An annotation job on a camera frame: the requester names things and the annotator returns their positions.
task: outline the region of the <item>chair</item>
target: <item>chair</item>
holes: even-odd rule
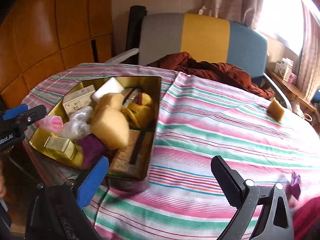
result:
[[[136,26],[128,26],[129,29],[140,31]],[[197,14],[152,14],[143,17],[139,49],[130,48],[127,42],[127,50],[118,55],[117,59],[112,58],[106,63],[120,63],[139,52],[138,62],[125,62],[146,65],[167,54],[186,51],[196,61],[226,62],[236,65],[249,73],[252,81],[257,84],[265,80],[284,107],[292,110],[286,96],[264,73],[267,40],[243,25]]]

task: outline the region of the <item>reddish-brown cloth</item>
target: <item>reddish-brown cloth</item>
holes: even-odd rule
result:
[[[147,66],[181,71],[188,75],[210,79],[246,90],[266,99],[270,99],[274,95],[274,92],[261,89],[252,83],[250,75],[235,65],[206,61],[196,62],[187,52],[169,54]]]

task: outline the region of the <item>armrest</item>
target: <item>armrest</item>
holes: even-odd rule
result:
[[[280,90],[280,88],[278,88],[278,86],[271,80],[271,78],[269,78],[267,76],[266,73],[263,74],[263,79],[272,88],[272,90],[276,93],[276,95],[280,98],[280,100],[284,102],[285,108],[287,108],[290,111],[292,111],[292,107],[291,107],[291,104],[290,104],[289,100],[286,98],[286,96]]]
[[[139,53],[139,49],[138,48],[134,48],[134,49],[129,49],[111,59],[108,59],[105,63],[110,63],[110,64],[117,64],[120,62],[125,61],[127,58],[136,55]]]

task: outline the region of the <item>blue gripper pad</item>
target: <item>blue gripper pad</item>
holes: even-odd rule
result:
[[[15,108],[9,109],[5,111],[4,115],[2,116],[2,119],[8,120],[11,118],[16,117],[18,114],[22,114],[23,112],[28,110],[28,106],[26,104],[22,104],[20,106],[17,106]]]
[[[102,156],[91,169],[77,190],[77,204],[80,209],[88,206],[109,170],[108,158]]]

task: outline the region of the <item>gold tin box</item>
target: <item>gold tin box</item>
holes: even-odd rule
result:
[[[160,89],[161,89],[161,77],[157,76],[130,76],[130,77],[115,77],[120,84],[125,88],[140,88],[143,92],[149,94],[151,98],[153,99],[153,102],[155,104],[155,110],[156,110],[156,121],[158,118],[158,111],[159,111],[159,102],[160,102]],[[95,89],[98,90],[105,82],[107,82],[109,78],[100,78],[100,79],[91,79],[82,81],[79,84],[77,84],[69,93],[73,93],[75,91],[78,91],[80,89],[83,89],[85,87],[88,87],[90,85],[94,85]],[[48,115],[59,115],[62,117],[63,122],[68,122],[69,118],[63,109],[62,106],[62,100],[49,112]],[[45,147],[45,143],[49,136],[53,136],[54,134],[51,132],[48,132],[46,130],[43,130],[41,128],[36,129],[32,137],[30,138],[29,144],[32,148],[36,149],[37,151],[41,152],[42,154],[57,160],[58,162],[61,162],[65,165],[71,166],[76,169],[81,169],[82,162],[83,162],[83,153],[81,151],[80,147],[77,147],[75,152],[75,157],[72,160],[68,160],[66,158],[62,158],[59,156],[55,156],[52,153],[50,153]],[[150,153],[152,152],[154,146],[154,137],[153,137],[153,143],[152,148],[150,149]],[[109,175],[107,174],[106,177],[114,178],[116,180],[126,180],[130,183],[129,187],[132,187],[135,185],[135,182],[140,182],[134,179],[126,179],[117,177],[115,175]]]

